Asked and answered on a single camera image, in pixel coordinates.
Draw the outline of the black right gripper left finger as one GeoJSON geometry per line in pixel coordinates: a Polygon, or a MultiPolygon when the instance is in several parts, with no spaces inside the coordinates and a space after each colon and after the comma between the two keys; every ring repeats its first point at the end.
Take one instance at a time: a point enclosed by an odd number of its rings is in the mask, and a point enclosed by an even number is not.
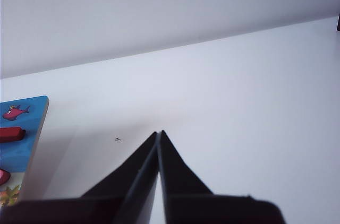
{"type": "Polygon", "coordinates": [[[1,223],[148,223],[157,179],[157,134],[81,197],[21,201],[1,223]]]}

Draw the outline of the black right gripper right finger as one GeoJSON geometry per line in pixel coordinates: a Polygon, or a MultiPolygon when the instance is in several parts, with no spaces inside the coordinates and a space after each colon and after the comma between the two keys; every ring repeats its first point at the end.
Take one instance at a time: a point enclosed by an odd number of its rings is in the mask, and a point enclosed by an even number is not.
{"type": "Polygon", "coordinates": [[[214,194],[185,164],[165,131],[158,139],[158,164],[167,223],[283,223],[271,202],[214,194]]]}

